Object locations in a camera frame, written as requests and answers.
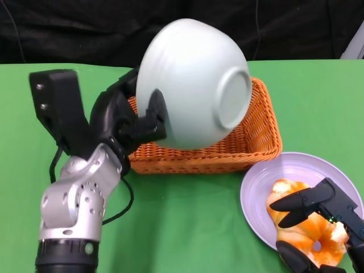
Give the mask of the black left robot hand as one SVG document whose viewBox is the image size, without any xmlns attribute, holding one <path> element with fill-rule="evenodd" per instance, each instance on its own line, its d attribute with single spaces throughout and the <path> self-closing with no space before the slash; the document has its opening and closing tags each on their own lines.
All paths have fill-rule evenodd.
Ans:
<svg viewBox="0 0 364 273">
<path fill-rule="evenodd" d="M 141 117 L 129 103 L 136 96 L 138 72 L 138 67 L 132 69 L 102 92 L 90 115 L 90 128 L 96 136 L 126 155 L 141 144 L 167 137 L 167 108 L 159 89 L 147 97 L 146 112 Z"/>
</svg>

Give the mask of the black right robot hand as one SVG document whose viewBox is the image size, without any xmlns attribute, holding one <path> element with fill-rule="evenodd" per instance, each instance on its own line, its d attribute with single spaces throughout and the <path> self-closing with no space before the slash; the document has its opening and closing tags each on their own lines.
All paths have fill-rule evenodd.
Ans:
<svg viewBox="0 0 364 273">
<path fill-rule="evenodd" d="M 313 188 L 279 179 L 266 202 L 278 236 L 276 249 L 291 272 L 343 272 L 349 254 L 355 272 L 363 272 L 363 219 L 357 204 L 332 179 Z"/>
</svg>

